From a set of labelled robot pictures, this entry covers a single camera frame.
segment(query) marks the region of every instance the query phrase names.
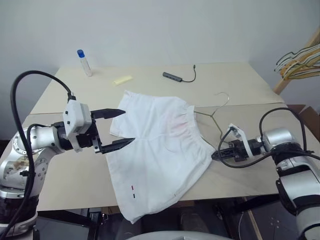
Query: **yellow sponge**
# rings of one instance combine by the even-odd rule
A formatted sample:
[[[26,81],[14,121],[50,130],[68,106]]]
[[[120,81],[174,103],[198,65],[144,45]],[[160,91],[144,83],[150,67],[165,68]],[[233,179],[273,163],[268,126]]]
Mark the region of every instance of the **yellow sponge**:
[[[117,85],[120,85],[120,84],[124,84],[125,82],[129,81],[133,79],[132,76],[128,75],[128,76],[122,76],[122,77],[119,77],[117,78],[116,80],[113,81],[113,85],[117,86]]]

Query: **elastic waistband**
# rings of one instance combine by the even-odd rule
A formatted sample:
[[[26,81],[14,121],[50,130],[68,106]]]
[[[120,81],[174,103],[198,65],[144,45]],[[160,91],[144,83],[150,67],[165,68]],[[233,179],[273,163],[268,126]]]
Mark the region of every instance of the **elastic waistband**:
[[[202,147],[206,148],[209,152],[213,153],[215,148],[207,143],[199,131],[196,114],[195,114],[195,106],[188,106],[186,110],[186,118],[188,122],[188,128],[192,134],[192,137],[200,144]]]

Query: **table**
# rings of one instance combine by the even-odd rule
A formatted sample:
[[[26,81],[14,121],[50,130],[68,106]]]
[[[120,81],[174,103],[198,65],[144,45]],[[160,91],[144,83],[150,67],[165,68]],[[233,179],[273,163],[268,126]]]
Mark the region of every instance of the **table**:
[[[226,97],[215,95],[226,92],[229,105],[283,103],[269,85],[248,63],[211,63],[196,65],[196,80],[192,83],[177,82],[162,76],[163,72],[189,81],[194,78],[192,65],[100,67],[87,77],[81,68],[62,67],[56,73],[74,92],[77,99],[88,104],[90,110],[115,109],[124,90],[152,96],[176,96],[197,107],[222,105]],[[130,75],[132,80],[114,86],[112,82]],[[66,107],[65,90],[52,81],[31,114],[62,113]]]
[[[176,96],[186,96],[189,103],[198,106],[205,106],[206,103],[211,103],[211,105],[222,104],[221,102],[224,102],[225,99],[221,98],[215,100],[218,96],[213,96],[213,93],[227,91],[231,97],[229,102],[230,105],[220,108],[215,114],[215,119],[223,131],[227,129],[229,123],[233,123],[241,127],[249,139],[259,134],[259,119],[265,112],[273,108],[285,107],[285,105],[281,103],[283,100],[279,96],[274,95],[269,86],[246,63],[197,65],[196,69],[198,70],[197,74],[199,75],[197,80],[199,81],[196,83],[196,80],[194,85],[193,83],[176,83],[169,79],[161,79],[161,83],[163,84],[160,84],[159,87],[158,85],[153,87],[148,85],[150,88],[145,88],[146,85],[142,84],[135,74],[132,74],[133,72],[142,73],[143,69],[145,69],[145,80],[152,79],[155,72],[161,72],[160,69],[178,75],[177,72],[168,70],[172,70],[174,68],[176,68],[177,71],[178,69],[183,70],[179,74],[182,77],[185,77],[184,74],[186,74],[185,71],[187,71],[187,69],[189,70],[189,68],[191,68],[192,71],[192,66],[177,66],[171,68],[119,67],[117,70],[115,68],[111,68],[114,73],[117,72],[117,74],[119,74],[119,77],[120,73],[123,75],[131,74],[134,79],[131,80],[131,82],[127,82],[113,88],[106,88],[106,86],[110,84],[110,82],[106,81],[102,84],[103,87],[98,87],[94,93],[91,93],[93,90],[91,89],[92,84],[89,81],[96,80],[97,82],[101,82],[102,79],[100,77],[104,76],[106,68],[99,68],[96,70],[100,77],[92,79],[85,77],[79,78],[79,81],[82,81],[81,84],[76,84],[76,79],[81,73],[79,69],[67,70],[66,68],[62,68],[58,71],[57,76],[61,77],[72,91],[76,92],[76,96],[81,100],[81,102],[88,103],[91,110],[106,107],[117,107],[124,89],[163,96],[164,93],[174,95],[172,91],[175,88],[177,91]],[[205,69],[208,74],[213,71],[212,69],[215,71],[223,69],[225,71],[221,70],[219,73],[219,79],[223,79],[223,82],[215,80],[214,83],[211,83],[212,87],[216,86],[214,91],[212,89],[208,91],[209,76],[206,78],[208,85],[205,84],[202,86],[201,80],[205,81],[205,77],[201,74],[202,68]],[[250,91],[245,92],[245,94],[245,89],[240,90],[238,79],[236,81],[225,77],[235,77],[234,72],[236,72],[236,70],[242,70],[243,72],[240,71],[239,75],[248,76],[247,79],[250,79],[244,80],[244,86],[249,87],[250,82],[253,83],[254,79],[258,82],[253,84]],[[165,88],[163,86],[171,85],[174,87],[170,88],[168,92],[165,92]],[[203,95],[200,94],[203,93],[203,91],[198,90],[208,91],[208,93],[212,92],[212,95],[208,94],[203,97]],[[66,102],[61,100],[63,99],[63,96],[57,97],[57,91],[61,91],[59,85],[55,82],[51,82],[32,110],[32,114],[30,114],[24,121],[24,127],[27,127],[32,123],[52,124],[62,120],[62,115],[58,112],[61,112],[64,109]],[[106,103],[101,102],[102,92],[104,92],[104,100]],[[202,113],[212,113],[215,108],[216,107],[213,106],[197,107],[196,110]],[[200,132],[203,134],[203,137],[213,146],[217,146],[220,140],[220,133],[212,119],[201,114],[197,114],[196,117],[198,127]],[[97,127],[103,144],[108,144],[117,139],[109,134],[110,124],[110,119],[97,120]],[[290,112],[278,111],[272,113],[265,119],[263,126],[265,130],[277,127],[286,127],[302,143],[300,125]],[[320,155],[320,144],[309,130],[306,130],[306,136],[308,149],[313,150],[315,151],[315,154]],[[2,160],[9,154],[9,148],[10,147],[7,147],[3,153],[1,158]],[[277,188],[275,186],[276,179],[278,179],[278,175],[276,173],[275,165],[272,159],[269,158],[259,164],[243,169],[228,168],[221,162],[213,161],[207,171],[181,198],[181,200],[216,199],[274,194],[277,193]],[[75,153],[73,150],[70,150],[64,154],[55,156],[51,160],[46,180],[39,196],[37,210],[81,209],[116,205],[117,201],[112,187],[106,157],[100,153],[95,154],[92,147],[90,147],[83,149],[83,152],[80,153]]]

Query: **wire hanger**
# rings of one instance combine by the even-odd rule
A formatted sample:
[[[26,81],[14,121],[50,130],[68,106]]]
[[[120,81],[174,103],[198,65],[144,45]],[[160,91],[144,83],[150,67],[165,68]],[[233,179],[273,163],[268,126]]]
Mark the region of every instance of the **wire hanger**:
[[[310,78],[320,75],[320,43],[297,53],[289,52],[277,63],[275,71],[284,80]]]
[[[224,92],[224,91],[221,91],[221,92],[216,93],[215,96],[217,96],[217,95],[219,95],[219,94],[225,94],[225,95],[228,97],[228,99],[227,99],[227,101],[226,101],[223,105],[217,107],[212,114],[207,114],[207,113],[203,113],[203,112],[199,112],[199,111],[194,111],[194,112],[197,113],[197,114],[209,116],[209,117],[212,118],[212,120],[214,121],[216,127],[217,127],[217,128],[219,129],[219,131],[220,131],[220,140],[221,140],[221,139],[222,139],[223,132],[222,132],[220,126],[218,125],[217,121],[215,120],[214,115],[215,115],[215,113],[216,113],[220,108],[222,108],[222,107],[224,107],[225,105],[227,105],[227,103],[228,103],[229,100],[230,100],[230,96],[229,96],[228,93],[226,93],[226,92]]]

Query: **white shorts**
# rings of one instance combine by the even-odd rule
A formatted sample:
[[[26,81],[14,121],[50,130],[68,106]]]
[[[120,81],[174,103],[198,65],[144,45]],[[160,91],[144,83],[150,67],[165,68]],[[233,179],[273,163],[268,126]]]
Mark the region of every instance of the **white shorts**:
[[[125,91],[110,133],[135,138],[107,153],[112,185],[121,213],[134,223],[176,203],[211,163],[215,149],[206,143],[194,106],[178,97]]]

